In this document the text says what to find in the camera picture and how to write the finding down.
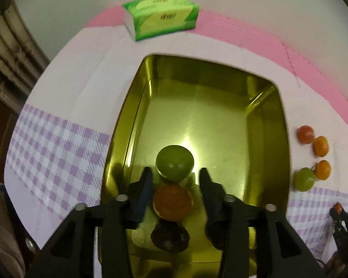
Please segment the small red tomato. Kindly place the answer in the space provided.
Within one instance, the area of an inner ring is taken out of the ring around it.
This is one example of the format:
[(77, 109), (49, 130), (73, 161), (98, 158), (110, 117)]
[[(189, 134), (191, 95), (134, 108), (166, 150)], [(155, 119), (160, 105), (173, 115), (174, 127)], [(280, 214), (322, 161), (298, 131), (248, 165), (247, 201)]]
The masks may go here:
[(343, 212), (343, 206), (339, 202), (337, 202), (334, 205), (334, 209), (336, 210), (337, 214), (339, 214), (339, 215)]

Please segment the green tomato with stem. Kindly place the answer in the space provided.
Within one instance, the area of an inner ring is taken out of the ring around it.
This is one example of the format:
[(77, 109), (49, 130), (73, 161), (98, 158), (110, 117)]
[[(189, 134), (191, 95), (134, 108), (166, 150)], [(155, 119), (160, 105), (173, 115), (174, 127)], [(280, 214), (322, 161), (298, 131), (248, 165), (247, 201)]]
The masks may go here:
[(155, 165), (164, 179), (180, 183), (192, 172), (194, 158), (187, 148), (170, 145), (160, 150)]

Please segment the lower orange tangerine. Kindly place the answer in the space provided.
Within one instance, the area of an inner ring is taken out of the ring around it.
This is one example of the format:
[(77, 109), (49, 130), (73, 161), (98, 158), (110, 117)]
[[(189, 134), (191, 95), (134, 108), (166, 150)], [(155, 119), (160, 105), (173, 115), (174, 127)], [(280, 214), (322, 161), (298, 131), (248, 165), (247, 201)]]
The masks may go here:
[(321, 160), (315, 164), (314, 172), (318, 180), (327, 180), (331, 174), (331, 165), (326, 160)]

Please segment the green tomato on table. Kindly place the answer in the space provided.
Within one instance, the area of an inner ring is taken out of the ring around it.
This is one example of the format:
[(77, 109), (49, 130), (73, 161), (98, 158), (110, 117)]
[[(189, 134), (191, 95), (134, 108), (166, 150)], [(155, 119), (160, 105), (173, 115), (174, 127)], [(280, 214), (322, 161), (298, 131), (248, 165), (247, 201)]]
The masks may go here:
[(309, 191), (316, 181), (316, 176), (312, 169), (303, 167), (293, 174), (293, 187), (296, 191)]

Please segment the upper orange tangerine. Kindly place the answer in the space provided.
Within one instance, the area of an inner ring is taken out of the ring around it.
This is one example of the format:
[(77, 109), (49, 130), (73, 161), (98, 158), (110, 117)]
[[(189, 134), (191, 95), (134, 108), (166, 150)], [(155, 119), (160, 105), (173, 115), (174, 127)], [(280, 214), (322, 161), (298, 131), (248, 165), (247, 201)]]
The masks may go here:
[(313, 141), (313, 152), (316, 157), (323, 158), (329, 152), (328, 140), (324, 136), (319, 136)]

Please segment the dark mangosteen left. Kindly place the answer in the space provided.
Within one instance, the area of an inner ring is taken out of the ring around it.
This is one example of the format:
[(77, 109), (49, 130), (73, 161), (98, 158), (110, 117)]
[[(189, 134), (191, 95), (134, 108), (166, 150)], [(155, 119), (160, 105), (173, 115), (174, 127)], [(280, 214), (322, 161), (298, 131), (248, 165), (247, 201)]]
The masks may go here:
[(153, 244), (169, 253), (180, 253), (188, 248), (190, 235), (175, 221), (161, 219), (151, 233)]

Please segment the orange tangerine in tray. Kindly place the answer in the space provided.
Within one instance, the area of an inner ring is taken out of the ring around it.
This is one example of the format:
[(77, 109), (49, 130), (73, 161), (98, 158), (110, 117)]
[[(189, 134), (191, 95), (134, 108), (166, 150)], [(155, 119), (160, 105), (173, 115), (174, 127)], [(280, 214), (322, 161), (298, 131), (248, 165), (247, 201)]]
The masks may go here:
[(153, 195), (153, 208), (167, 221), (182, 221), (193, 210), (192, 195), (179, 184), (165, 184)]

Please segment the red tomato on table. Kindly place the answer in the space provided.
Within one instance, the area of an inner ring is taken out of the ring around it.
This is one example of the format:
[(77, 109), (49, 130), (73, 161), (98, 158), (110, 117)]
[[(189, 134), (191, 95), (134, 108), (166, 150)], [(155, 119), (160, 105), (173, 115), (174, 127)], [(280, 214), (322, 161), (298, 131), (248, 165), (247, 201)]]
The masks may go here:
[(296, 131), (296, 136), (301, 144), (311, 144), (315, 139), (313, 128), (307, 125), (300, 126)]

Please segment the pink purple checked tablecloth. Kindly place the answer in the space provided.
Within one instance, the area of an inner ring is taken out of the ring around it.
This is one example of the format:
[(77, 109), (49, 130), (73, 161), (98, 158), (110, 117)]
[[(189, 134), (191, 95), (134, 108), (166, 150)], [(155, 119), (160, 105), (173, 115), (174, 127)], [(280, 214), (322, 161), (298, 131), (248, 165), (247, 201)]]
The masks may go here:
[(275, 82), (289, 125), (292, 166), (307, 166), (295, 128), (310, 124), (331, 144), (331, 177), (292, 193), (288, 218), (313, 254), (335, 250), (329, 209), (348, 211), (348, 101), (311, 62), (279, 38), (242, 21), (201, 11), (189, 32), (135, 42), (120, 6), (92, 19), (53, 59), (17, 120), (4, 181), (20, 221), (43, 246), (78, 203), (96, 205), (114, 125), (141, 60), (150, 53), (204, 58)]

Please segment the gold metal tray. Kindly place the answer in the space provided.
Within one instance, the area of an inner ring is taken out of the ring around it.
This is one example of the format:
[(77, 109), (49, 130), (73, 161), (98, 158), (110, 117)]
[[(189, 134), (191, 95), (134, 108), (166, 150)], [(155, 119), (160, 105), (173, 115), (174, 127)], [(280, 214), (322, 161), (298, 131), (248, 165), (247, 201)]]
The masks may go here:
[(108, 203), (155, 167), (160, 150), (179, 145), (194, 159), (182, 181), (193, 197), (184, 219), (188, 249), (165, 252), (151, 241), (159, 222), (148, 206), (139, 227), (127, 231), (134, 277), (216, 277), (221, 252), (206, 237), (199, 171), (253, 206), (281, 212), (290, 189), (289, 135), (276, 86), (249, 72), (193, 58), (148, 55), (136, 72), (107, 153), (100, 200)]

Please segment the green tissue pack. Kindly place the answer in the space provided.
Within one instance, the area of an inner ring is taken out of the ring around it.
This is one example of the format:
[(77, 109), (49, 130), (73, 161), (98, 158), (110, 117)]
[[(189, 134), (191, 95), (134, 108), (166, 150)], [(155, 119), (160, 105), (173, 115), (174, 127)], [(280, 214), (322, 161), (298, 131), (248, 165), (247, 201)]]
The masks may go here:
[(136, 0), (122, 7), (134, 41), (194, 29), (200, 10), (190, 0)]

